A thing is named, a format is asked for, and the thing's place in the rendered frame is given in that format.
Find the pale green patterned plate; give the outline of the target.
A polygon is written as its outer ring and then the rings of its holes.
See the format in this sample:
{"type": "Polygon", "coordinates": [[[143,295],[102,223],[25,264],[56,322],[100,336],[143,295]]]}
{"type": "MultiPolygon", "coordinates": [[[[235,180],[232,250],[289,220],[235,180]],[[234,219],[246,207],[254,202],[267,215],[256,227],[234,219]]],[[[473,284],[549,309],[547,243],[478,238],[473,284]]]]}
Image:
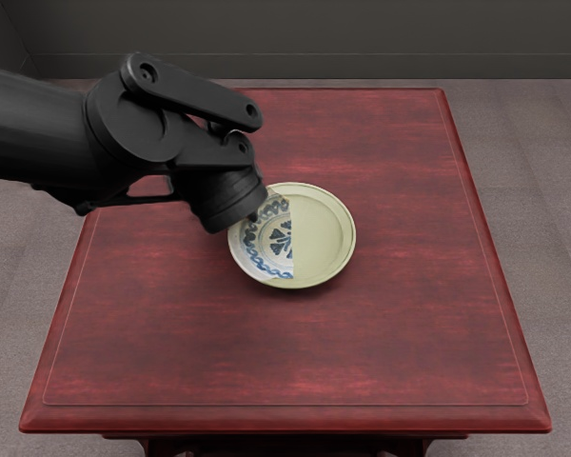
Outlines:
{"type": "Polygon", "coordinates": [[[345,204],[320,187],[297,182],[268,188],[257,220],[228,229],[230,253],[241,270],[274,288],[319,286],[352,257],[356,228],[345,204]]]}

